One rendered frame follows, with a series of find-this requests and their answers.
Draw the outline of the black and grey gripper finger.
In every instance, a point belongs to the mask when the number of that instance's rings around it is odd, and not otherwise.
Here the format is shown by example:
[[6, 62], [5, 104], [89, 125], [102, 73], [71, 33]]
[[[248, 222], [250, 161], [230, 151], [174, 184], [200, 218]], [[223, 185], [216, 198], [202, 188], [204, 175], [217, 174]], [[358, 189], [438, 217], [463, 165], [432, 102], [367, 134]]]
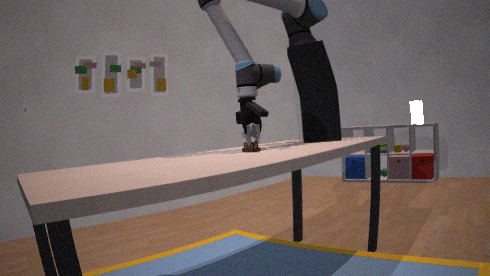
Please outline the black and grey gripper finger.
[[255, 138], [255, 142], [259, 142], [261, 128], [262, 128], [262, 122], [261, 122], [261, 118], [259, 118], [259, 121], [256, 122], [256, 124], [252, 124], [252, 130], [250, 131], [250, 135]]
[[252, 143], [251, 142], [251, 135], [250, 135], [251, 126], [249, 125], [248, 121], [246, 120], [246, 117], [243, 117], [242, 126], [243, 126], [244, 131], [241, 133], [241, 136], [246, 138], [248, 147], [250, 148], [251, 143]]

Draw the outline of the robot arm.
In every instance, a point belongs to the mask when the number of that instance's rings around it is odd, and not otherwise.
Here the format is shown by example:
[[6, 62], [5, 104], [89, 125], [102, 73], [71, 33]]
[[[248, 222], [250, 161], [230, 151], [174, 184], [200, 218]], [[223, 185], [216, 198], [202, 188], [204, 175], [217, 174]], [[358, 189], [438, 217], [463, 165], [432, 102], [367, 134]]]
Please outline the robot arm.
[[[260, 87], [269, 83], [278, 83], [280, 81], [281, 70], [278, 65], [274, 64], [255, 64], [229, 18], [222, 9], [220, 1], [221, 0], [198, 0], [198, 3], [201, 10], [207, 12], [230, 54], [237, 63], [235, 65], [237, 97], [255, 97], [257, 96], [257, 89]], [[282, 11], [281, 15], [289, 38], [289, 47], [317, 41], [310, 31], [310, 27], [324, 20], [328, 15], [327, 7], [322, 0], [247, 1]], [[259, 117], [267, 117], [269, 113], [255, 102], [247, 101], [245, 107]]]

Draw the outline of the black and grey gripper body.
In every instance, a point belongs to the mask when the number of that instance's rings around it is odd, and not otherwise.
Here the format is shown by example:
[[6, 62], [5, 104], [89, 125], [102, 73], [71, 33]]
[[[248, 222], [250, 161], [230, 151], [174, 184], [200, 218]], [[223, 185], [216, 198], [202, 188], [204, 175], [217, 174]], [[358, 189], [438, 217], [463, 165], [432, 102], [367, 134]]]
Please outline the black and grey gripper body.
[[250, 109], [245, 107], [245, 104], [247, 101], [252, 102], [252, 100], [256, 100], [255, 97], [241, 97], [238, 99], [238, 102], [240, 102], [240, 111], [236, 112], [236, 124], [242, 124], [243, 117], [246, 117], [246, 120], [248, 121], [249, 124], [254, 123], [259, 121], [259, 116], [256, 115], [254, 112], [252, 112]]

